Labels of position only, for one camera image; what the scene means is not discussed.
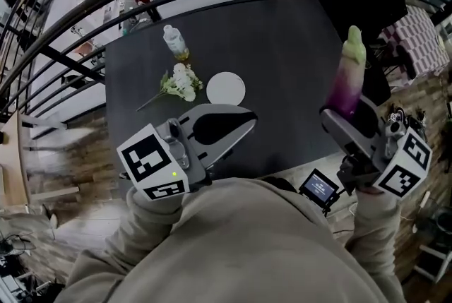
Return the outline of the black bag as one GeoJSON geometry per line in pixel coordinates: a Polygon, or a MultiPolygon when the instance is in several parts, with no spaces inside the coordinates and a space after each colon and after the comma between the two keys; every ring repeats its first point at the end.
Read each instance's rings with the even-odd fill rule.
{"type": "Polygon", "coordinates": [[[377,61],[366,61],[362,94],[376,106],[382,105],[391,97],[388,81],[377,61]]]}

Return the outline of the small black screen device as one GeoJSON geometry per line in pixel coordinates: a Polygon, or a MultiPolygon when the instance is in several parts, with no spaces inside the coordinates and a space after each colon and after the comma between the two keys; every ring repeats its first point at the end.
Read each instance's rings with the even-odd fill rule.
{"type": "Polygon", "coordinates": [[[331,206],[338,200],[339,186],[333,183],[318,169],[313,169],[310,175],[299,187],[299,193],[316,204],[324,215],[331,211],[331,206]]]}

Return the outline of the person's right forearm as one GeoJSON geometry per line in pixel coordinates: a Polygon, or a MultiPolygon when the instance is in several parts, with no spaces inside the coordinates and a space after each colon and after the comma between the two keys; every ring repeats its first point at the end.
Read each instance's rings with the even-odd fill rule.
{"type": "Polygon", "coordinates": [[[354,232],[347,250],[371,276],[393,276],[400,206],[392,195],[377,189],[357,190],[356,195],[354,232]]]}

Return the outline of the black table top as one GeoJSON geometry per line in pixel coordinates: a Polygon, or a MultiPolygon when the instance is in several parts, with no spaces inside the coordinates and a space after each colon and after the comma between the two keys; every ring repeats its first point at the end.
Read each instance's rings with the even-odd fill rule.
{"type": "MultiPolygon", "coordinates": [[[[319,116],[340,61],[342,41],[317,0],[240,2],[169,19],[189,48],[189,64],[207,83],[229,71],[245,84],[242,105],[255,129],[214,169],[218,179],[256,178],[338,152],[319,116]]],[[[105,88],[111,145],[147,124],[180,117],[191,104],[159,96],[176,59],[158,23],[106,48],[105,88]]]]}

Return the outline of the person's beige sweatshirt torso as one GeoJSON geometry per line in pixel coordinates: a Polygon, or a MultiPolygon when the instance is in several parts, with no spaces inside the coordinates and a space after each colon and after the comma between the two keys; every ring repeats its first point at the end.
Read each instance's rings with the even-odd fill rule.
{"type": "Polygon", "coordinates": [[[396,274],[368,274],[300,194],[231,178],[182,197],[138,265],[82,251],[54,303],[406,303],[396,274]]]}

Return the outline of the purple eggplant with green stem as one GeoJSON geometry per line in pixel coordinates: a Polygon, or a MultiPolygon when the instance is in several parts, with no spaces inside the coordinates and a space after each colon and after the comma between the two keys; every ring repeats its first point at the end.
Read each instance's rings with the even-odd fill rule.
{"type": "Polygon", "coordinates": [[[361,30],[351,25],[343,43],[333,87],[325,103],[326,108],[335,111],[344,119],[351,119],[357,108],[362,94],[366,61],[367,51],[361,30]]]}

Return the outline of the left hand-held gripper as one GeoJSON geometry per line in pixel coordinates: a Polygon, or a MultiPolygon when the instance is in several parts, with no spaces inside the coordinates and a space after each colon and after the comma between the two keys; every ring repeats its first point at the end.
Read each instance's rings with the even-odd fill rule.
{"type": "Polygon", "coordinates": [[[255,112],[228,104],[201,104],[155,128],[143,127],[118,148],[128,180],[148,200],[199,191],[212,184],[205,167],[223,159],[258,121],[255,112]],[[189,139],[201,152],[196,155],[189,139]]]}

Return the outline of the white round coaster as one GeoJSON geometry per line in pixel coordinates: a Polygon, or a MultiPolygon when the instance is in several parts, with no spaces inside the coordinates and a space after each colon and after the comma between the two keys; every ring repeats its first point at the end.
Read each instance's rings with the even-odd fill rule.
{"type": "Polygon", "coordinates": [[[237,74],[228,71],[215,74],[206,87],[206,95],[211,104],[238,106],[245,94],[244,81],[237,74]]]}

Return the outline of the person's left forearm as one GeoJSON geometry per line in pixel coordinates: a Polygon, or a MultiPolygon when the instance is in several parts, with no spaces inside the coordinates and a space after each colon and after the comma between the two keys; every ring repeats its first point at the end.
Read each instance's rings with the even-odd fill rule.
{"type": "Polygon", "coordinates": [[[156,201],[131,188],[126,195],[129,208],[114,234],[107,238],[106,259],[121,271],[130,271],[166,239],[182,215],[181,195],[156,201]]]}

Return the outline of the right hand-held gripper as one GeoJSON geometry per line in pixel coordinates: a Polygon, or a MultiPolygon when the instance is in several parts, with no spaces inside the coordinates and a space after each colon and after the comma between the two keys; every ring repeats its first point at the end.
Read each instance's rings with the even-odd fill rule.
{"type": "Polygon", "coordinates": [[[323,128],[345,152],[338,178],[349,194],[359,187],[374,187],[405,198],[427,178],[432,149],[401,120],[379,126],[375,107],[361,96],[355,126],[331,109],[320,113],[323,128]]]}

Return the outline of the white artificial flower bouquet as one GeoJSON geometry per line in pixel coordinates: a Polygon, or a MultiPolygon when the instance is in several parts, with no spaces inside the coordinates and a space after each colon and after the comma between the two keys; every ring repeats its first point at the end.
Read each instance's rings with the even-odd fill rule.
{"type": "Polygon", "coordinates": [[[159,92],[147,102],[144,102],[136,111],[141,111],[151,102],[164,95],[174,95],[186,102],[193,102],[196,99],[197,93],[203,88],[203,82],[191,69],[190,64],[175,64],[172,75],[166,71],[161,78],[159,92]]]}

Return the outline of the clear plastic bottle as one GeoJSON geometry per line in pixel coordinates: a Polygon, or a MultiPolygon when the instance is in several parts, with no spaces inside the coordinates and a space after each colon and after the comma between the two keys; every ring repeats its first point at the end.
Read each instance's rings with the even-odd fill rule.
{"type": "Polygon", "coordinates": [[[174,57],[179,61],[187,60],[189,58],[189,49],[180,31],[171,25],[165,25],[163,31],[163,40],[174,57]]]}

